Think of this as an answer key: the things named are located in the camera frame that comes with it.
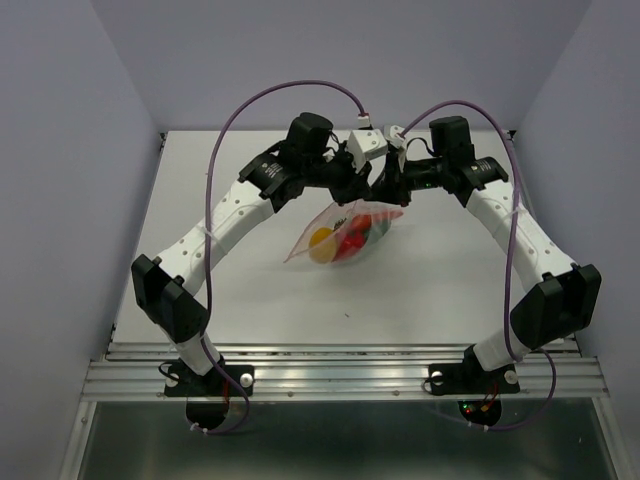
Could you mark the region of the orange carrot with leaves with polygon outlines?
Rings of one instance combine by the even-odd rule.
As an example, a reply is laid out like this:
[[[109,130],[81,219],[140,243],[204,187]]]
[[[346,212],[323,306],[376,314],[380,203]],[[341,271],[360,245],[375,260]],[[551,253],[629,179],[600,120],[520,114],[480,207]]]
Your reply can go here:
[[[360,213],[352,217],[345,217],[338,220],[334,224],[333,230],[337,231],[343,226],[346,226],[347,229],[356,231],[369,231],[377,225],[389,225],[393,220],[400,218],[402,215],[403,212],[401,210],[383,210],[373,213]]]

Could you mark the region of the clear pink-dotted zip bag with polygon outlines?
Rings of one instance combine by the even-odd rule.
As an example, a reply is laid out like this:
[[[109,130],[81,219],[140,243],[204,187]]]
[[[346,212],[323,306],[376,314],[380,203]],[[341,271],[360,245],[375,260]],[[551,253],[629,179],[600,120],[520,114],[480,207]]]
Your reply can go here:
[[[331,203],[305,227],[284,262],[325,266],[363,257],[403,215],[402,207],[380,202]]]

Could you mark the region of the red bell pepper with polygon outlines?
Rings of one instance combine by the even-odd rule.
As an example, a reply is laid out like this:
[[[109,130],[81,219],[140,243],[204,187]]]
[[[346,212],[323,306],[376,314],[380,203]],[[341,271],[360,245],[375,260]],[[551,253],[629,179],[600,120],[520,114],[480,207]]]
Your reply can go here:
[[[367,242],[367,232],[368,231],[356,231],[346,228],[339,237],[340,242],[333,261],[346,260],[358,253]]]

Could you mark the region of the dark green cucumber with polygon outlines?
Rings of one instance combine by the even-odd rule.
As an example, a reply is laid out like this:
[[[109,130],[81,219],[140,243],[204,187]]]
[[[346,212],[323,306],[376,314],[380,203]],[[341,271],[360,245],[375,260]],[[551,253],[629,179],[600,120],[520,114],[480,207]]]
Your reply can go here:
[[[392,222],[389,219],[383,219],[381,221],[372,224],[371,228],[367,232],[367,244],[373,245],[383,238],[390,230]]]

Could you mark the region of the yellow lemon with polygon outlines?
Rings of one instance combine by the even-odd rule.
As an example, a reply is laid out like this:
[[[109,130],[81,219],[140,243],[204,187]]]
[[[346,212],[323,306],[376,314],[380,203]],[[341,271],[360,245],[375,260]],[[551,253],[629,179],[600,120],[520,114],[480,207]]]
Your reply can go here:
[[[311,235],[308,247],[308,254],[313,262],[318,264],[332,262],[338,249],[334,231],[329,227],[318,228]]]

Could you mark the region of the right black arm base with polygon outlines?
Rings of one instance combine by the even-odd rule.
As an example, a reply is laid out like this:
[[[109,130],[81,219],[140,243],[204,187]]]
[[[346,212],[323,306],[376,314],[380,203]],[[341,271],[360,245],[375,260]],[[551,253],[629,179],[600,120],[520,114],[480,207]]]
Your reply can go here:
[[[421,383],[422,390],[434,396],[458,395],[458,409],[462,419],[486,431],[506,431],[499,427],[502,415],[500,394],[520,392],[519,378],[513,363],[485,371],[469,346],[463,358],[454,363],[432,363]]]

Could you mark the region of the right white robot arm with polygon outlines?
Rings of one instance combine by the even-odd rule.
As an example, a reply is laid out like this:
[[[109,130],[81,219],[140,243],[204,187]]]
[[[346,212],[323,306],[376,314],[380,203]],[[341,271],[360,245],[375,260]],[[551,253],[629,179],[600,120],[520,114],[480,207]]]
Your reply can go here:
[[[495,380],[497,369],[586,329],[602,276],[594,265],[578,264],[545,233],[522,203],[515,171],[506,171],[492,157],[477,157],[465,118],[436,119],[429,132],[429,158],[409,160],[406,130],[384,128],[386,163],[373,197],[405,206],[414,191],[444,189],[505,253],[505,274],[518,276],[524,297],[516,305],[505,305],[501,329],[474,344],[460,366],[463,384],[482,390]]]

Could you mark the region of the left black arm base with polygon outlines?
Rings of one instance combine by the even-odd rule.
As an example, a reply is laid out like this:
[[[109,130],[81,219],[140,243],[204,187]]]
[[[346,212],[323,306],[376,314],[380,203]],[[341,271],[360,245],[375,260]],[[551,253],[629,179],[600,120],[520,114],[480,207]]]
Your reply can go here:
[[[165,380],[163,395],[186,401],[185,417],[191,431],[207,436],[228,434],[248,419],[255,368],[249,364],[226,366],[222,362],[222,369],[231,381],[215,368],[199,376],[182,360],[158,366]]]

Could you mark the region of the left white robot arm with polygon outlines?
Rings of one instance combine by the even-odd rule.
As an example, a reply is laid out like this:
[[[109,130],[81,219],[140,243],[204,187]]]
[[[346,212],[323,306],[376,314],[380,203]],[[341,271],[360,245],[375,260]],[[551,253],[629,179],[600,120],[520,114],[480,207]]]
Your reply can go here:
[[[199,393],[222,382],[223,358],[206,332],[212,303],[212,270],[254,228],[297,199],[307,188],[329,191],[340,204],[371,195],[371,161],[387,152],[387,142],[370,126],[353,130],[330,150],[332,123],[303,112],[286,137],[244,166],[217,204],[207,202],[203,219],[155,257],[139,255],[131,266],[137,306],[165,334],[189,369]]]

